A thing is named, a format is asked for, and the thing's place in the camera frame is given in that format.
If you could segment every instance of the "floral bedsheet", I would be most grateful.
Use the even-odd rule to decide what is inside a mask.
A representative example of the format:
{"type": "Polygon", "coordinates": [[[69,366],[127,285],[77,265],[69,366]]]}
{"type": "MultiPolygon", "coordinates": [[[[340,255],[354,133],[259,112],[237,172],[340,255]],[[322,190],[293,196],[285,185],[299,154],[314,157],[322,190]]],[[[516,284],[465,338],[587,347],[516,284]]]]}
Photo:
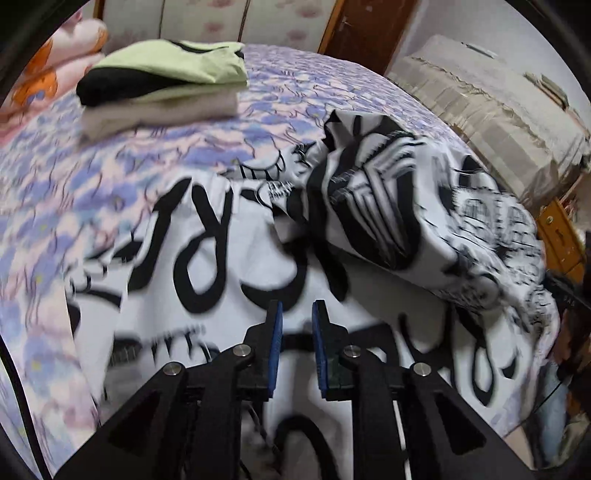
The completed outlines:
{"type": "MultiPolygon", "coordinates": [[[[285,47],[244,52],[250,88],[235,119],[140,128],[89,145],[80,134],[82,107],[70,92],[0,150],[0,335],[52,473],[97,422],[74,348],[63,271],[139,224],[177,169],[223,169],[315,141],[334,108],[383,112],[467,150],[441,120],[364,67],[285,47]]],[[[36,472],[3,367],[0,422],[36,472]]]]}

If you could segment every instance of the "wooden cabinet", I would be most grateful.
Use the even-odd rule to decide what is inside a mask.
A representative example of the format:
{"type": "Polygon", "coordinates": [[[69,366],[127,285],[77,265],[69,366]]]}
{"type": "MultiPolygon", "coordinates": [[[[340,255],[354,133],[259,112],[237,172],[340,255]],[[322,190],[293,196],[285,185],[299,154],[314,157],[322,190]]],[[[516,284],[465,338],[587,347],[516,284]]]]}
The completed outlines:
{"type": "Polygon", "coordinates": [[[536,220],[546,250],[546,268],[566,274],[576,283],[583,281],[584,248],[562,205],[554,199],[536,220]]]}

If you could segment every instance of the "wall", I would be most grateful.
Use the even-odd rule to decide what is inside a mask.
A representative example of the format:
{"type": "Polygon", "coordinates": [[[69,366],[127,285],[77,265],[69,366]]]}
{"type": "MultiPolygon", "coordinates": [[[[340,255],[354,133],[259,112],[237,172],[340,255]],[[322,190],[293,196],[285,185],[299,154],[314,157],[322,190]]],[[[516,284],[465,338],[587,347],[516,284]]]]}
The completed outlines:
{"type": "Polygon", "coordinates": [[[85,6],[82,7],[82,15],[84,18],[92,18],[95,13],[95,0],[90,0],[85,6]]]}
{"type": "Polygon", "coordinates": [[[395,57],[419,50],[435,34],[499,54],[516,72],[545,74],[591,127],[591,103],[550,43],[505,0],[420,0],[395,57]]]}
{"type": "Polygon", "coordinates": [[[162,38],[236,41],[246,0],[165,0],[162,38]]]}
{"type": "MultiPolygon", "coordinates": [[[[148,38],[236,41],[247,0],[106,0],[105,51],[148,38]]],[[[251,0],[242,41],[317,51],[335,0],[251,0]]]]}
{"type": "Polygon", "coordinates": [[[106,0],[103,21],[109,40],[103,51],[111,53],[140,40],[158,38],[164,0],[106,0]]]}
{"type": "Polygon", "coordinates": [[[242,41],[318,51],[335,0],[252,0],[242,41]]]}

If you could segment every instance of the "folded shirt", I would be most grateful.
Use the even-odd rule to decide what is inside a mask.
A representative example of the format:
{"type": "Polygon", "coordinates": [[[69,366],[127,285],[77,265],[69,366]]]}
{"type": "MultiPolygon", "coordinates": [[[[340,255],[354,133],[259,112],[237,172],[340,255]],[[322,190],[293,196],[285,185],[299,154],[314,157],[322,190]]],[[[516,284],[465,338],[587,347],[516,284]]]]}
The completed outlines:
{"type": "Polygon", "coordinates": [[[130,101],[86,108],[82,113],[82,130],[91,141],[140,125],[183,125],[212,118],[235,116],[238,94],[235,91],[210,93],[189,98],[150,103],[130,101]]]}
{"type": "Polygon", "coordinates": [[[78,83],[76,93],[82,105],[99,106],[155,92],[159,99],[170,98],[168,92],[180,86],[192,86],[194,95],[245,88],[248,75],[242,47],[238,42],[138,42],[95,65],[78,83]]]}

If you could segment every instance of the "metal screw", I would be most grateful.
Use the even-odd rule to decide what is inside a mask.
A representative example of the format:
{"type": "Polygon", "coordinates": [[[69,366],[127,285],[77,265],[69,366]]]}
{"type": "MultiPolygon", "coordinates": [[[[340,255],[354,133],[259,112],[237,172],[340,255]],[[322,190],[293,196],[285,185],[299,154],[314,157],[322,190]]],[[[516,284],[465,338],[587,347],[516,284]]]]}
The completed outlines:
{"type": "Polygon", "coordinates": [[[348,357],[357,358],[361,355],[361,348],[357,345],[347,345],[343,348],[343,353],[348,357]]]}
{"type": "Polygon", "coordinates": [[[245,343],[241,343],[240,345],[236,345],[233,349],[232,352],[234,353],[234,355],[236,356],[248,356],[251,354],[252,352],[252,348],[250,348],[247,344],[245,343]]]}
{"type": "Polygon", "coordinates": [[[431,374],[431,367],[422,362],[414,364],[413,370],[417,375],[420,375],[421,377],[426,377],[427,375],[431,374]]]}
{"type": "Polygon", "coordinates": [[[174,377],[175,375],[178,375],[182,369],[182,364],[179,364],[178,362],[169,362],[164,365],[162,371],[169,377],[174,377]]]}

